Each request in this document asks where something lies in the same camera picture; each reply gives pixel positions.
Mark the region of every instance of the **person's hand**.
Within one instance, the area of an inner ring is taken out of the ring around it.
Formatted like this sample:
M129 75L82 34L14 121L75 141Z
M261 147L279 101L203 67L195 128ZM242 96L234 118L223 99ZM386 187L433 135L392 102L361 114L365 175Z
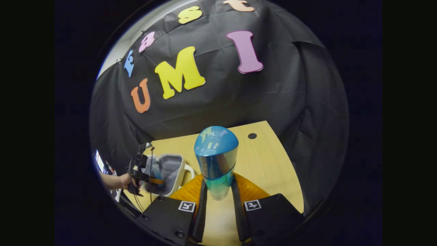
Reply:
M123 189L127 190L130 182L133 182L134 186L137 187L135 180L131 178L131 176L128 173L125 173L120 176L120 183Z

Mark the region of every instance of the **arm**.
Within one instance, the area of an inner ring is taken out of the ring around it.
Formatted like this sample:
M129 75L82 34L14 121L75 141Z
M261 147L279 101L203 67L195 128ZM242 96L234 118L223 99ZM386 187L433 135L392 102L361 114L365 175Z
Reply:
M106 175L100 173L103 185L108 190L128 189L128 185L131 182L129 174L125 173L121 176Z

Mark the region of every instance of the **yellow letter m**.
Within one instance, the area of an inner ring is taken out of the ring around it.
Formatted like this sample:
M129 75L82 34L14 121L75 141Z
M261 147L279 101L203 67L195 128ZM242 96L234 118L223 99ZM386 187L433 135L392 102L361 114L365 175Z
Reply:
M200 76L194 61L193 46L187 47L179 52L176 59L176 69L170 64L163 61L155 68L155 73L159 74L161 84L164 90L164 99L174 96L174 90L170 88L171 84L177 92L182 91L182 75L184 76L184 88L187 90L205 84L205 78Z

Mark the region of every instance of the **screw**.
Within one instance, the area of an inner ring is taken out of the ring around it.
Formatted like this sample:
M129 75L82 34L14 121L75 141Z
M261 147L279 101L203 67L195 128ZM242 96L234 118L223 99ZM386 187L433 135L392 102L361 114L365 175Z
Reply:
M184 234L183 232L181 232L181 231L176 231L174 234L175 234L177 237L184 237L184 236L185 236L185 234Z

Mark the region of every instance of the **orange letter u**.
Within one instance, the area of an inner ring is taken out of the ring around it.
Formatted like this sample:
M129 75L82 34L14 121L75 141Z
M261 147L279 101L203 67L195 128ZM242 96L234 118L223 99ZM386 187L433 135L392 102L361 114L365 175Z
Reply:
M132 90L131 96L134 99L134 104L135 104L136 110L140 113L144 113L150 107L149 90L147 90L147 78L143 79L141 81L141 83L139 83L139 86L141 87L142 93L144 94L144 104L141 104L139 101L138 87L135 87Z

